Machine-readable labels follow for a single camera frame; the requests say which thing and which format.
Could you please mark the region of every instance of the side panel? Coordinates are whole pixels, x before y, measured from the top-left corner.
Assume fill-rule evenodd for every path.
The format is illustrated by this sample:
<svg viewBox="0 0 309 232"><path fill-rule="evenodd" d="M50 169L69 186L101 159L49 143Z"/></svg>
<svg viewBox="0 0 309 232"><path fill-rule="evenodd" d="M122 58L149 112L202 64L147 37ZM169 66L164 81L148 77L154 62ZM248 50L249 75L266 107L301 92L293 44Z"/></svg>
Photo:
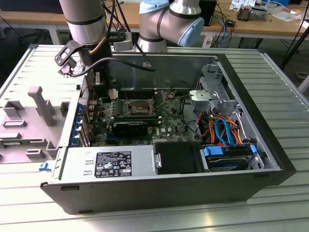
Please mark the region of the side panel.
<svg viewBox="0 0 309 232"><path fill-rule="evenodd" d="M272 156L276 160L279 167L285 170L284 174L280 176L280 178L271 183L271 185L279 185L283 181L294 175L296 173L296 169L290 161L289 157L286 155L278 139L275 137L274 133L265 121L264 117L262 116L261 112L252 100L251 96L249 95L248 91L246 90L245 86L241 82L240 78L238 77L237 73L235 72L234 68L232 67L226 56L219 55L218 58L222 63L224 72L227 73L236 94L239 95L242 104L245 107L245 110L249 113L253 123L261 134Z"/></svg>
<svg viewBox="0 0 309 232"><path fill-rule="evenodd" d="M246 201L282 172L164 180L41 184L68 214Z"/></svg>

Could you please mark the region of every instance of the wooden desk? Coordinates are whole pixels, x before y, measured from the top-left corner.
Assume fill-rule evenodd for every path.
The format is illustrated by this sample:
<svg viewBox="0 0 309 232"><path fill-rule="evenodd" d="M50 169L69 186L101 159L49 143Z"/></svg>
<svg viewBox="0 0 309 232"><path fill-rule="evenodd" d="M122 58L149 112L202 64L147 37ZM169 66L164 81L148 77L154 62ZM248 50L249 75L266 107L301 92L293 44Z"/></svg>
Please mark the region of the wooden desk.
<svg viewBox="0 0 309 232"><path fill-rule="evenodd" d="M237 12L229 11L229 4L231 0L218 0L222 12L228 19L236 21L235 29L233 32L234 37L253 37L253 38L272 38L272 39L293 39L299 28L299 20L291 22L284 22L271 15L267 16L267 21L238 21ZM300 5L288 5L289 8L306 7L307 1L303 1ZM122 9L125 13L126 20L131 27L132 31L138 32L140 26L139 18L139 4L138 3L123 3ZM57 31L68 29L66 20L61 14L48 14L48 13L28 13L28 12L2 12L0 15L7 20L12 27L16 28L36 28L47 29L51 33L54 44L61 44ZM118 14L119 20L123 23L123 19ZM7 25L0 19L0 27ZM202 34L205 35L204 44L206 40L211 40L213 36L220 33L222 27L217 19L213 19L210 27L204 27Z"/></svg>

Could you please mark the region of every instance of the black cable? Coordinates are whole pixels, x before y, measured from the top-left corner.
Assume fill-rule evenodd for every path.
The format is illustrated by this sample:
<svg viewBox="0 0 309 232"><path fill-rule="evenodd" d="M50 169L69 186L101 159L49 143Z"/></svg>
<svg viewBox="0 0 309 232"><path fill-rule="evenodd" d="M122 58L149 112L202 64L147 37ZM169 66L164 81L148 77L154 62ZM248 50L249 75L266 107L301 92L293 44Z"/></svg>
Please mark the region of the black cable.
<svg viewBox="0 0 309 232"><path fill-rule="evenodd" d="M105 4L103 4L103 8L104 10L106 10L107 13L109 13L110 15L112 14L112 12L105 6ZM125 28L122 23L119 21L119 18L114 16L114 19L116 20L117 23L119 23L119 25L122 27L122 28Z"/></svg>
<svg viewBox="0 0 309 232"><path fill-rule="evenodd" d="M285 43L291 44L291 43L289 43L289 42L287 42L287 41L285 41L285 40L280 40L280 42L281 42L284 46L286 46L287 48L289 48L289 46L287 46ZM307 50L309 50L309 48L300 49L300 50L298 50L298 51L307 51Z"/></svg>
<svg viewBox="0 0 309 232"><path fill-rule="evenodd" d="M10 28L12 28L13 31L15 31L15 33L16 33L28 46L30 45L30 44L23 38L23 36L20 35L20 34L18 33L18 31L15 30L15 28L13 28L1 15L0 15L0 18L1 18Z"/></svg>
<svg viewBox="0 0 309 232"><path fill-rule="evenodd" d="M219 7L219 10L220 10L220 11L216 11L216 10L215 10L214 12L220 13L220 14L221 14L221 17L220 17L219 15L217 15L216 13L215 13L214 17L217 18L218 23L219 23L219 25L222 27L222 29L221 29L221 31L220 31L220 33L219 33L217 39L214 39L214 43L212 44L211 47L214 47L215 44L216 44L216 47L218 47L218 44L219 44L220 42L222 42L222 40L223 40L223 38L222 38L220 41L218 41L218 39L219 39L221 33L222 33L223 30L224 30L224 26L221 25L221 23L220 23L220 21L219 21L219 18L221 18L221 19L223 20L223 23L224 23L225 25L226 25L226 20L227 20L225 14L223 14L222 9L221 9L221 7L219 6L219 4L217 4L217 6Z"/></svg>
<svg viewBox="0 0 309 232"><path fill-rule="evenodd" d="M294 37L294 39L293 39L291 45L289 46L288 50L286 51L286 53L285 53L285 55L284 55L284 57L283 57L283 59L282 59L281 66L282 66L283 69L284 69L284 66L285 66L283 63L285 62L285 59L286 59L286 57L287 57L287 55L288 55L288 53L289 53L289 51L290 51L292 45L294 44L296 38L298 37L298 34L299 34L299 32L300 32L300 29L303 27L303 23L304 23L304 21L305 21L306 15L307 15L308 7L309 7L309 1L308 1L306 10L305 10L304 19L302 20L302 22L301 22L301 24L300 24L300 26L299 26L298 32L297 32L296 36Z"/></svg>
<svg viewBox="0 0 309 232"><path fill-rule="evenodd" d="M118 0L115 0L115 1L116 1L117 5L118 5L119 12L120 12L120 14L121 14L122 19L124 20L124 23L125 23L125 26L126 26L127 31L128 31L128 32L131 32L131 29L130 29L130 27L129 27L127 21L126 21L125 14L124 14L124 12L123 12L122 9L121 9L121 6L120 6ZM140 46L138 45L138 43L137 43L134 39L133 39L133 43L134 43L134 45L136 46L136 48L140 51L140 53L143 55L143 57L144 57L144 58L148 61L148 63L152 66L152 68L147 68L147 71L150 71L150 70L151 70L151 72L154 72L154 71L156 70L156 68L151 64L151 61L149 60L149 58L146 56L146 54L143 52L143 50L140 48Z"/></svg>
<svg viewBox="0 0 309 232"><path fill-rule="evenodd" d="M121 1L119 4L125 3L124 1ZM111 8L112 6L109 6L108 8Z"/></svg>
<svg viewBox="0 0 309 232"><path fill-rule="evenodd" d="M188 86L189 88L191 88L188 84L188 82L186 81L175 81L173 84L171 84L170 89L172 89L174 87L175 84L177 83L184 83L186 86Z"/></svg>
<svg viewBox="0 0 309 232"><path fill-rule="evenodd" d="M122 64L126 64L126 65L128 65L128 66L131 66L131 67L133 67L133 68L141 69L141 70L148 71L148 72L154 72L154 71L155 71L155 69L153 69L153 68L146 68L146 67L143 67L143 66L140 66L140 65L131 63L131 62L129 62L129 61L117 59L117 58L114 58L114 57L105 57L105 58L99 59L97 62L95 62L95 63L93 63L92 65L90 65L89 68L86 69L85 71L80 72L80 73L78 73L78 74L71 74L70 76L71 76L71 77L82 76L82 75L87 74L88 72L90 72L92 69L94 69L94 68L95 68L96 66L98 66L99 64L105 63L105 62L108 62L108 61L119 62L119 63L122 63Z"/></svg>
<svg viewBox="0 0 309 232"><path fill-rule="evenodd" d="M122 9L121 9L121 6L120 6L118 0L113 0L113 4L114 4L115 2L116 2L117 5L118 5L118 8L119 8L121 17L123 18L124 23L125 23L125 25L126 25L126 29L127 29L129 32L131 32L131 30L130 30L130 28L129 28L129 25L127 24L125 15L124 15L124 13L123 13L123 11L122 11ZM151 65L151 62L150 62L149 58L148 58L148 57L146 56L146 54L142 51L142 49L140 48L140 46L139 46L136 42L134 42L134 40L133 40L133 43L135 44L135 46L139 49L139 51L142 53L142 55L145 57L145 59L146 59L146 60L150 63L150 65ZM153 65L151 65L152 67L147 68L147 67L143 67L143 66L140 66L140 65L137 65L137 64L134 64L134 63L125 61L125 60L121 60L121 59L117 59L117 58L113 58L113 57L106 57L106 58L99 59L97 62L95 62L95 63L93 63L92 65L90 65L88 69L86 69L86 70L84 70L84 71L82 71L82 72L80 72L80 73L78 73L78 74L71 74L70 76L71 76L71 77L78 77L78 76L85 75L85 74L87 74L88 72L90 72L92 69L94 69L96 66L100 65L101 63L108 62L108 61L115 61L115 62L123 63L123 64L128 65L128 66L131 66L131 67L133 67L133 68L140 69L140 70L144 70L144 71L148 71L148 72L154 72L154 71L156 70L156 68L155 68Z"/></svg>
<svg viewBox="0 0 309 232"><path fill-rule="evenodd" d="M183 101L183 106L182 106L182 117L183 117L183 122L185 123L185 125L187 126L187 128L192 131L199 139L201 139L201 136L199 136L198 133L196 133L191 127L188 126L188 123L185 121L184 116L183 116L183 109L184 109L184 105L185 105L185 100L189 97L189 94L187 94L187 96L185 97L184 101Z"/></svg>
<svg viewBox="0 0 309 232"><path fill-rule="evenodd" d="M110 23L109 23L109 25L108 25L107 32L106 32L107 37L108 37L108 35L110 34L111 29L112 29L112 19L114 18L114 12L115 12L115 1L116 1L116 0L112 0L111 18L110 18Z"/></svg>

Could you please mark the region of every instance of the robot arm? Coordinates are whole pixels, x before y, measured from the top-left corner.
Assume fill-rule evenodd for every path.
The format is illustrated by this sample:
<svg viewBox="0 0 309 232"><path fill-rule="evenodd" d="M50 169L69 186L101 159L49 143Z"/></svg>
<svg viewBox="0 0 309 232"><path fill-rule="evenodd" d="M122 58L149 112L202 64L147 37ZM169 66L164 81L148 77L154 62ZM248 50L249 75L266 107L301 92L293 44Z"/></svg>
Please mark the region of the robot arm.
<svg viewBox="0 0 309 232"><path fill-rule="evenodd" d="M144 0L140 4L139 46L145 52L167 52L165 39L192 46L203 30L199 0Z"/></svg>
<svg viewBox="0 0 309 232"><path fill-rule="evenodd" d="M175 0L169 5L168 0L144 0L140 4L140 38L136 47L145 52L166 52L165 39L179 46L192 46L200 35L204 20L199 17L199 0ZM55 62L61 66L63 75L72 75L76 62L71 55L79 52L83 64L95 73L108 70L108 61L112 52L109 45L110 26L107 29L101 0L60 0L73 41L70 41L55 56ZM153 72L155 68L146 68L126 62L127 65Z"/></svg>

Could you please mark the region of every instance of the black box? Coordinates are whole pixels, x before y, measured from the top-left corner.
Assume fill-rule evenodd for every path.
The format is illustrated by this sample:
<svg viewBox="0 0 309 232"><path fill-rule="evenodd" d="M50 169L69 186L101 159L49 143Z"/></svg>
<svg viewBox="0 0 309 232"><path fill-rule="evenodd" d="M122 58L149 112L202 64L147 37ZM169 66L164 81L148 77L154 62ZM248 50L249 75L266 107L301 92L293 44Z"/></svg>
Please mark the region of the black box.
<svg viewBox="0 0 309 232"><path fill-rule="evenodd" d="M0 9L63 14L59 0L0 0Z"/></svg>
<svg viewBox="0 0 309 232"><path fill-rule="evenodd" d="M200 0L199 6L202 9L201 17L204 19L204 26L209 27L213 18L217 0Z"/></svg>

